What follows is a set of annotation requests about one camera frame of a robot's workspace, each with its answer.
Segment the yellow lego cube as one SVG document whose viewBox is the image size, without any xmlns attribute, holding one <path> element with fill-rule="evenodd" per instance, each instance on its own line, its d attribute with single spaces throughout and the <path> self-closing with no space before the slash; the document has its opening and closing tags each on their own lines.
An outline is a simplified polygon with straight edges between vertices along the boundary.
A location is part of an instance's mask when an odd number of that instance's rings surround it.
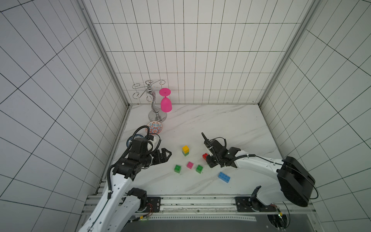
<svg viewBox="0 0 371 232">
<path fill-rule="evenodd" d="M 189 147 L 188 146 L 182 147 L 182 152 L 184 152 L 184 153 L 189 152 Z"/>
</svg>

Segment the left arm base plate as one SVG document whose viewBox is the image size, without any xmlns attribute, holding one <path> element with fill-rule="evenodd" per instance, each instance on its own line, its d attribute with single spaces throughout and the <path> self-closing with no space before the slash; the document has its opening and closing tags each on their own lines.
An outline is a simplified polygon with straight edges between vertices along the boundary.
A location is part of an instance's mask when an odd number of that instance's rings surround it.
<svg viewBox="0 0 371 232">
<path fill-rule="evenodd" d="M 158 213 L 161 206 L 161 197 L 147 197 L 146 205 L 143 209 L 137 211 L 137 213 Z"/>
</svg>

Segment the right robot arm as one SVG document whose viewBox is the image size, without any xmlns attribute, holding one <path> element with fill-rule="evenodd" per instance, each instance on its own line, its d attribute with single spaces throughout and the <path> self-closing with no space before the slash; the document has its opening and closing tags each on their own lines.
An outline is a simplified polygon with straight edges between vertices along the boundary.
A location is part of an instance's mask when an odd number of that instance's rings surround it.
<svg viewBox="0 0 371 232">
<path fill-rule="evenodd" d="M 256 212 L 273 203 L 289 201 L 296 206 L 307 207 L 315 189 L 315 179 L 294 158 L 269 159 L 255 154 L 249 154 L 239 148 L 227 149 L 227 141 L 220 144 L 216 138 L 207 139 L 204 144 L 210 151 L 206 157 L 209 167 L 233 167 L 248 169 L 268 176 L 275 182 L 268 186 L 257 186 L 249 199 L 247 206 Z"/>
</svg>

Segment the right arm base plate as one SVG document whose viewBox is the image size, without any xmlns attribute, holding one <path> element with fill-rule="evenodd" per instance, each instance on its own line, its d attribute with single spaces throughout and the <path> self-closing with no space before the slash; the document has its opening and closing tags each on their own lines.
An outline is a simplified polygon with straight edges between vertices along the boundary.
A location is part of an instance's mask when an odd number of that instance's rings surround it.
<svg viewBox="0 0 371 232">
<path fill-rule="evenodd" d="M 253 198 L 251 200 L 250 197 L 247 196 L 235 197 L 235 203 L 238 212 L 276 212 L 274 206 L 265 206 L 258 199 Z"/>
</svg>

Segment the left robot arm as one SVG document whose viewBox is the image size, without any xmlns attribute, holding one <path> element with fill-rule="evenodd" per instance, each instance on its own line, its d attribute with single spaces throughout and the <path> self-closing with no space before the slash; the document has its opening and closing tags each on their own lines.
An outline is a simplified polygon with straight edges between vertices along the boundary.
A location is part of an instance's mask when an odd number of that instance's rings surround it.
<svg viewBox="0 0 371 232">
<path fill-rule="evenodd" d="M 166 163 L 171 155 L 166 148 L 159 149 L 151 135 L 134 138 L 108 169 L 107 187 L 80 231 L 121 231 L 135 213 L 147 208 L 146 190 L 132 187 L 136 176 L 145 168 Z"/>
</svg>

